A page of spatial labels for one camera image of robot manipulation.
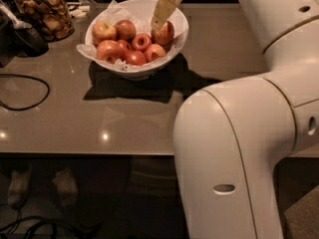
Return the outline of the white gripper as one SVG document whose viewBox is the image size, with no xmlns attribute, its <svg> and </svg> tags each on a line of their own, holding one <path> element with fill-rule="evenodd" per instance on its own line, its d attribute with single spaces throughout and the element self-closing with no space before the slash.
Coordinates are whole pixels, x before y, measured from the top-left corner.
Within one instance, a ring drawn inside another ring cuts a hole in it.
<svg viewBox="0 0 319 239">
<path fill-rule="evenodd" d="M 180 0 L 157 0 L 151 20 L 152 29 L 160 30 L 179 3 Z"/>
</svg>

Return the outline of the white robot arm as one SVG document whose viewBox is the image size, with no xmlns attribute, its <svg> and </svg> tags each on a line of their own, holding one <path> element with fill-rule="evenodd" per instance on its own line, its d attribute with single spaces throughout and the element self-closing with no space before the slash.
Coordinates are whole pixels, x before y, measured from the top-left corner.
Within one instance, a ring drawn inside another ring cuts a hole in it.
<svg viewBox="0 0 319 239">
<path fill-rule="evenodd" d="M 283 239 L 273 170 L 318 142 L 319 0 L 238 0 L 264 74 L 199 90 L 173 129 L 190 239 Z"/>
</svg>

